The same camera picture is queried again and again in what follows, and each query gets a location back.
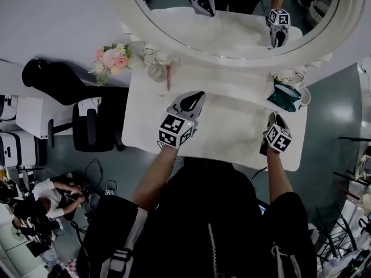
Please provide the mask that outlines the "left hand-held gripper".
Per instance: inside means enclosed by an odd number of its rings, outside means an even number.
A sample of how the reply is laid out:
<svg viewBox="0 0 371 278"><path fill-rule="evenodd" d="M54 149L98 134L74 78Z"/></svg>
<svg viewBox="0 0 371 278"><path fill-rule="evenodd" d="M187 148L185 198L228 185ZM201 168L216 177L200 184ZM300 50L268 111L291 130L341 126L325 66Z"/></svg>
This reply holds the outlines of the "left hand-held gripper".
<svg viewBox="0 0 371 278"><path fill-rule="evenodd" d="M191 91L177 96L166 110L159 127L158 145L179 149L197 130L197 119L206 100L204 91Z"/></svg>

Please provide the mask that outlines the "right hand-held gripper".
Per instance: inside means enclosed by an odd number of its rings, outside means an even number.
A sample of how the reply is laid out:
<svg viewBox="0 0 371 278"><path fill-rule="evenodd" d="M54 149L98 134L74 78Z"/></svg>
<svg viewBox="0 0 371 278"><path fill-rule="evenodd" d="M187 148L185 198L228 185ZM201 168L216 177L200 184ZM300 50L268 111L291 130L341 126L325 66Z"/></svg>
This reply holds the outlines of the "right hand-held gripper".
<svg viewBox="0 0 371 278"><path fill-rule="evenodd" d="M276 112L270 113L259 153L266 155L268 147L279 153L285 152L291 142L292 136L285 120Z"/></svg>

